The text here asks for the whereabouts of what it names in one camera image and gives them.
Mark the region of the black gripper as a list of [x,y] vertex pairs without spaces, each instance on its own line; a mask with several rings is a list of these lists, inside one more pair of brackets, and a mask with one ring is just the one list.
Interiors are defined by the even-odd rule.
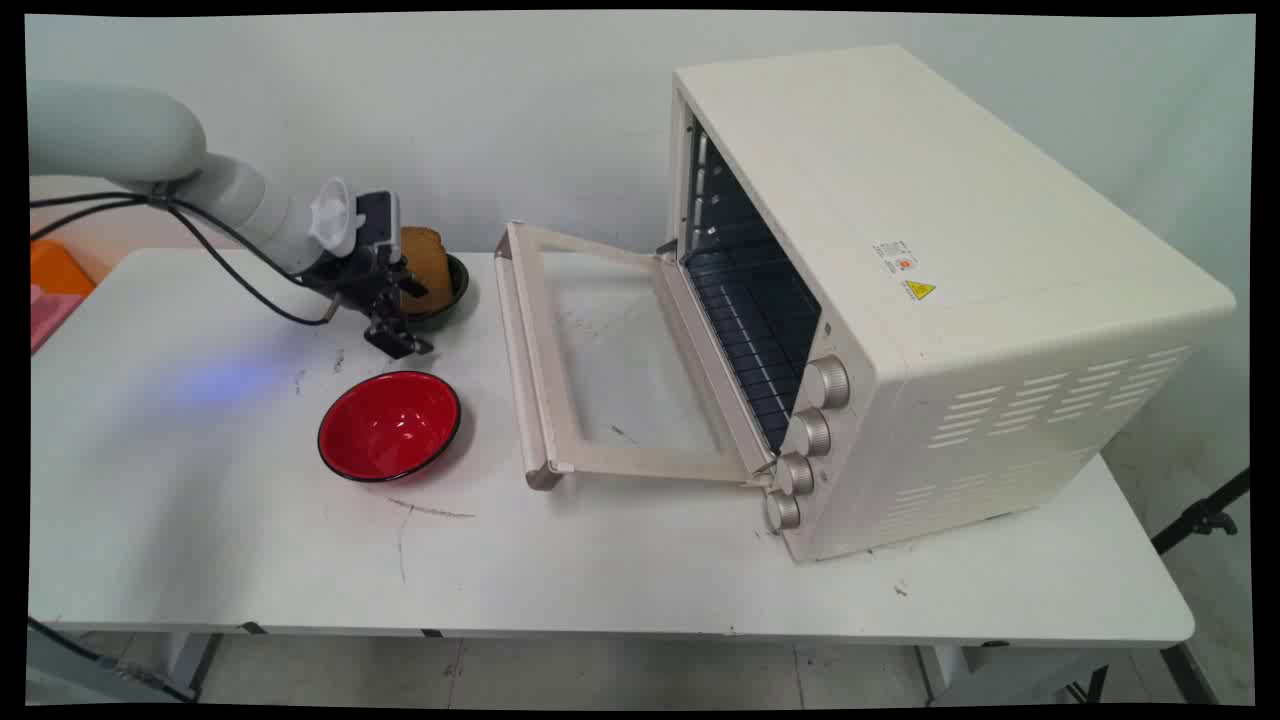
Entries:
[[328,299],[337,296],[342,307],[370,313],[364,340],[390,359],[429,355],[435,350],[429,340],[413,333],[410,318],[398,305],[403,297],[426,297],[430,290],[403,259],[392,261],[387,247],[360,245],[346,258],[324,254],[300,274],[300,283]]

